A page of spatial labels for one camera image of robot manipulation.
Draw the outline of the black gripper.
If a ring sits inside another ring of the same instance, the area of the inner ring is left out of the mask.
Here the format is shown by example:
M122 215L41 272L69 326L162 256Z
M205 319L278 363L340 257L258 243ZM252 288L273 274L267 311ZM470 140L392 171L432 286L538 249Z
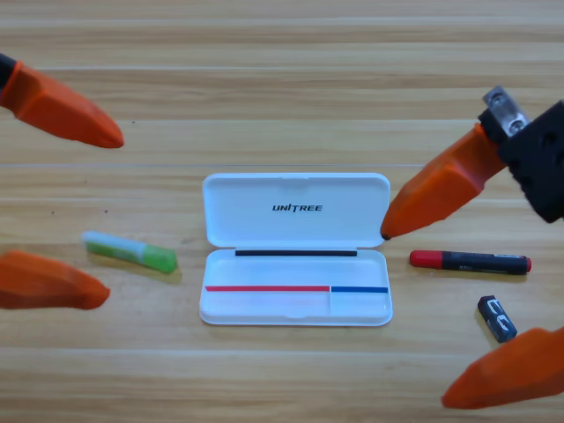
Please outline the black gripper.
M500 85L483 101L481 124L399 190L382 222L384 239L446 219L477 197L506 165L540 218L547 223L563 218L563 101L534 120Z
M100 148L120 148L117 123L93 101L67 85L0 54L1 107L21 122L62 139Z

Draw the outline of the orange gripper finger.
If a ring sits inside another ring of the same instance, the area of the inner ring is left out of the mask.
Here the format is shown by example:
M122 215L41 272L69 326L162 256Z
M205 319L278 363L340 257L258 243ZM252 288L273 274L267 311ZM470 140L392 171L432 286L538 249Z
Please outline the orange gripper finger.
M110 289L79 269L44 256L11 250L1 255L1 308L95 309Z
M481 409L563 392L563 329L534 328L474 361L449 386L442 405Z

